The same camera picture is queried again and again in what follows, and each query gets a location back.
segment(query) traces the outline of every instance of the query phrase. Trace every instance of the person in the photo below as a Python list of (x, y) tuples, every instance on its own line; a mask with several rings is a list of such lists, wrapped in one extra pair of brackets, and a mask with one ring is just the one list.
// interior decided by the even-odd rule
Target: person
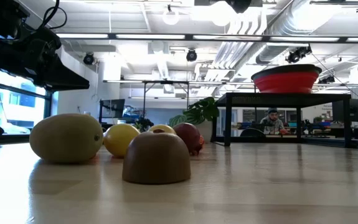
[(267, 111), (267, 117), (263, 118), (260, 123), (265, 124), (265, 134), (286, 134), (283, 122), (278, 119), (277, 108), (269, 108)]

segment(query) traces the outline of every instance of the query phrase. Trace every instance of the security camera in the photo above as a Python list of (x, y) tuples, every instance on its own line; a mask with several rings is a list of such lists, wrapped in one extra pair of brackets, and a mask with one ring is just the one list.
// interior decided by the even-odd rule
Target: security camera
[(188, 62), (195, 62), (197, 60), (197, 53), (194, 49), (190, 49), (187, 53), (187, 61)]
[(96, 60), (94, 58), (94, 53), (93, 52), (86, 53), (83, 62), (85, 63), (85, 65), (94, 65), (96, 63)]

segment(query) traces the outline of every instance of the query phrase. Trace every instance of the computer monitor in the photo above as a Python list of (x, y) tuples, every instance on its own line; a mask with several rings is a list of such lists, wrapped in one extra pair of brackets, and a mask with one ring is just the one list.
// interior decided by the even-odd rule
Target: computer monitor
[[(350, 99), (351, 121), (358, 122), (358, 99)], [(334, 121), (343, 122), (343, 101), (332, 103), (332, 117)]]
[(102, 118), (122, 118), (125, 99), (103, 100), (102, 105)]

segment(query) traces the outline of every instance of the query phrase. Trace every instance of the black table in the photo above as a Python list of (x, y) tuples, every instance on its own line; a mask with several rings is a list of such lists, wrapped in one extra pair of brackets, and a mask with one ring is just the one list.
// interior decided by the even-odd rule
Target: black table
[(284, 138), (286, 141), (302, 142), (301, 108), (322, 105), (336, 101), (343, 101), (344, 110), (344, 147), (351, 146), (352, 130), (350, 117), (350, 99), (348, 94), (300, 94), (300, 93), (226, 93), (217, 100), (218, 107), (225, 107), (225, 134), (224, 137), (216, 136), (217, 119), (214, 119), (212, 141), (224, 142), (224, 146), (230, 146), (233, 142), (282, 142), (281, 138), (250, 139), (246, 137), (231, 137), (231, 113), (233, 107), (276, 107), (296, 108), (296, 134), (294, 139)]

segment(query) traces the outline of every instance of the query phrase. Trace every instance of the bowl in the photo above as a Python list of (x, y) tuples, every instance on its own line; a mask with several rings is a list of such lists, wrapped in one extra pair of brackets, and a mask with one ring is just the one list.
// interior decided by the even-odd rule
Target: bowl
[(261, 93), (311, 93), (321, 68), (311, 65), (284, 65), (260, 71), (251, 79)]

